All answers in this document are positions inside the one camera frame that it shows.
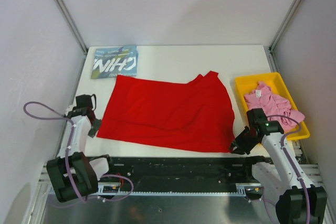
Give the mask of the red t shirt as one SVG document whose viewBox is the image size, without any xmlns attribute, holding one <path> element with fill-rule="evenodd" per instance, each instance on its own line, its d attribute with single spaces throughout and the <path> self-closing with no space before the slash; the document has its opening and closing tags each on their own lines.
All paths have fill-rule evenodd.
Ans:
<svg viewBox="0 0 336 224">
<path fill-rule="evenodd" d="M 97 136 L 202 153 L 228 153 L 235 114 L 218 73 L 188 83 L 118 76 Z"/>
</svg>

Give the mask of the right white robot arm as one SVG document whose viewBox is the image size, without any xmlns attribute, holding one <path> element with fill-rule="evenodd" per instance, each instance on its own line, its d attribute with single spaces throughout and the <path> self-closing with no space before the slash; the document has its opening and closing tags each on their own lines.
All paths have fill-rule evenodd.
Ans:
<svg viewBox="0 0 336 224">
<path fill-rule="evenodd" d="M 242 169 L 243 179 L 258 180 L 264 193 L 271 193 L 279 223 L 323 223 L 327 193 L 314 185 L 289 148 L 287 133 L 275 115 L 266 116 L 263 109 L 247 111 L 248 126 L 231 143 L 234 154 L 250 154 L 261 144 L 275 169 L 267 162 L 257 162 Z"/>
</svg>

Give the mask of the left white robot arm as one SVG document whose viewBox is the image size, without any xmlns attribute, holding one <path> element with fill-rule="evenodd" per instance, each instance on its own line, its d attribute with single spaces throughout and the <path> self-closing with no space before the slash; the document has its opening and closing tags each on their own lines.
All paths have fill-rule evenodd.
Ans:
<svg viewBox="0 0 336 224">
<path fill-rule="evenodd" d="M 116 169 L 108 164 L 108 155 L 90 160 L 85 145 L 99 120 L 95 116 L 97 96 L 82 94 L 75 98 L 75 106 L 66 115 L 68 140 L 62 143 L 55 159 L 47 162 L 47 174 L 59 202 L 87 200 L 98 191 L 98 180 L 110 182 Z"/>
</svg>

